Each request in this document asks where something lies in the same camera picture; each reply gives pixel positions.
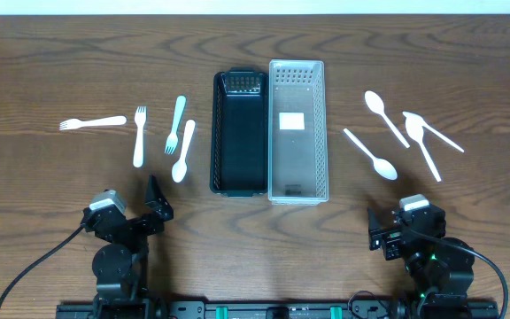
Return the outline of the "white spoon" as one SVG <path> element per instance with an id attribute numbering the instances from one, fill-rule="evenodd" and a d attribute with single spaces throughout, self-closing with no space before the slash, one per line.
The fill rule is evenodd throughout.
<path id="1" fill-rule="evenodd" d="M 380 115 L 385 123 L 388 125 L 391 132 L 395 135 L 398 141 L 405 146 L 405 148 L 409 148 L 410 144 L 406 141 L 405 137 L 398 130 L 398 128 L 394 125 L 394 123 L 390 120 L 385 112 L 385 105 L 382 98 L 372 90 L 367 90 L 364 93 L 364 99 L 367 107 L 373 113 Z"/>
<path id="2" fill-rule="evenodd" d="M 378 175 L 392 181 L 398 178 L 397 170 L 389 161 L 376 157 L 349 129 L 345 128 L 344 133 L 371 159 L 374 171 Z"/>
<path id="3" fill-rule="evenodd" d="M 457 145 L 455 142 L 453 142 L 451 139 L 449 139 L 447 136 L 444 136 L 442 133 L 440 133 L 439 131 L 437 131 L 435 128 L 432 128 L 419 114 L 417 113 L 411 113 L 411 112 L 407 112 L 407 111 L 403 111 L 403 115 L 408 119 L 408 120 L 413 120 L 415 122 L 417 122 L 418 124 L 420 124 L 421 126 L 423 126 L 424 128 L 427 128 L 428 130 L 430 130 L 432 133 L 434 133 L 436 136 L 438 136 L 439 138 L 441 138 L 444 142 L 448 143 L 450 146 L 454 147 L 455 149 L 457 149 L 458 151 L 460 152 L 464 152 L 464 149 L 462 147 L 460 147 L 459 145 Z"/>

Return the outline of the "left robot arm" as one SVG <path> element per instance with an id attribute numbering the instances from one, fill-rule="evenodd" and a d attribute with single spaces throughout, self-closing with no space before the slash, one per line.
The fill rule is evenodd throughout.
<path id="1" fill-rule="evenodd" d="M 124 199 L 106 190 L 83 210 L 81 226 L 107 242 L 92 261 L 97 295 L 90 318 L 168 317 L 166 303 L 148 288 L 148 237 L 163 232 L 164 223 L 174 218 L 154 175 L 149 176 L 145 205 L 149 213 L 128 219 Z"/>

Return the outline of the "black plastic basket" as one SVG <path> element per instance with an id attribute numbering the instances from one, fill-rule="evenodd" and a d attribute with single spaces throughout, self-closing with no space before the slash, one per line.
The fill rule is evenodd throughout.
<path id="1" fill-rule="evenodd" d="M 232 68 L 213 78 L 209 187 L 230 198 L 267 192 L 268 76 Z"/>

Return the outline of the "white label in basket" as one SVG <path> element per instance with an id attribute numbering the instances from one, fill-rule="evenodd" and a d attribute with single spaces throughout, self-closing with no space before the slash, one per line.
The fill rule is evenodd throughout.
<path id="1" fill-rule="evenodd" d="M 303 113 L 279 113 L 280 130 L 304 130 L 305 115 Z"/>

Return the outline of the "cream short spoon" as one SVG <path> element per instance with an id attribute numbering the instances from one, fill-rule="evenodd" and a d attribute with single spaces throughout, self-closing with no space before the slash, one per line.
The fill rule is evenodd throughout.
<path id="1" fill-rule="evenodd" d="M 181 154 L 179 159 L 174 163 L 172 167 L 172 177 L 176 183 L 180 183 L 187 173 L 188 166 L 186 159 L 195 128 L 196 122 L 194 120 L 187 120 L 183 134 Z"/>

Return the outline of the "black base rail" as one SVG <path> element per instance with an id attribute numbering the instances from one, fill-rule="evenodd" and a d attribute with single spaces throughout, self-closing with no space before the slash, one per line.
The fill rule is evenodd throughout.
<path id="1" fill-rule="evenodd" d="M 350 303 L 204 303 L 175 301 L 167 306 L 89 304 L 58 305 L 55 316 L 87 318 L 167 319 L 347 319 L 416 318 L 401 300 L 354 300 Z"/>

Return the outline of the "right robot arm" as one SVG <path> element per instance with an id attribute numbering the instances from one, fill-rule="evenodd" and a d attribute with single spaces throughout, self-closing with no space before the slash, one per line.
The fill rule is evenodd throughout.
<path id="1" fill-rule="evenodd" d="M 471 318 L 468 289 L 474 281 L 475 251 L 446 236 L 445 211 L 426 199 L 403 198 L 392 213 L 394 225 L 384 228 L 369 208 L 371 251 L 387 261 L 401 259 L 415 292 L 390 308 L 393 318 Z"/>

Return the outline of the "cream fork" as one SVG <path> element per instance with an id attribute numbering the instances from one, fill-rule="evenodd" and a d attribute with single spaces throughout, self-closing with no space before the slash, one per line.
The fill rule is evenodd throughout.
<path id="1" fill-rule="evenodd" d="M 59 130 L 73 130 L 86 127 L 120 126 L 127 123 L 125 116 L 112 116 L 96 120 L 82 121 L 80 119 L 68 119 L 59 124 Z"/>

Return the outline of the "white spoon crossed top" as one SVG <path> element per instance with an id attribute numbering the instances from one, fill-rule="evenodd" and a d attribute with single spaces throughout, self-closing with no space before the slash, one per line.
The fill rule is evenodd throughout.
<path id="1" fill-rule="evenodd" d="M 441 175 L 439 174 L 436 164 L 431 158 L 423 141 L 424 137 L 423 126 L 412 117 L 406 117 L 405 126 L 407 134 L 420 146 L 422 155 L 424 156 L 432 175 L 435 177 L 437 182 L 441 182 L 442 181 Z"/>

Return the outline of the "mint green fork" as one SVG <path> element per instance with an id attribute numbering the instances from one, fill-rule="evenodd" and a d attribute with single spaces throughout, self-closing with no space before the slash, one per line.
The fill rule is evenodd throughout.
<path id="1" fill-rule="evenodd" d="M 176 98 L 175 106 L 174 106 L 174 117 L 173 117 L 172 127 L 171 127 L 170 134 L 168 135 L 168 137 L 166 139 L 165 154 L 173 154 L 177 147 L 177 144 L 178 144 L 177 131 L 179 128 L 181 118 L 183 116 L 183 112 L 184 112 L 186 103 L 187 103 L 187 98 L 185 96 L 180 95 L 178 98 Z"/>

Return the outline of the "clear plastic basket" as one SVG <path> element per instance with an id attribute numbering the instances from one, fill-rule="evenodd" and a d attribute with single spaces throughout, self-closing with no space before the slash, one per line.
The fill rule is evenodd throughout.
<path id="1" fill-rule="evenodd" d="M 269 63 L 268 191 L 274 205 L 316 206 L 329 199 L 324 64 Z M 304 130 L 280 130 L 279 113 L 303 113 Z"/>

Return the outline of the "white fork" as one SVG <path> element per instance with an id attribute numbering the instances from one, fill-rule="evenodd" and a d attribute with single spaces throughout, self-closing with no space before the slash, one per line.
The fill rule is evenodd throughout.
<path id="1" fill-rule="evenodd" d="M 133 165 L 134 167 L 141 167 L 144 161 L 144 142 L 143 142 L 143 132 L 144 125 L 147 119 L 147 107 L 146 106 L 138 106 L 135 111 L 135 124 L 137 127 L 136 138 L 135 138 L 135 149 L 133 155 Z"/>

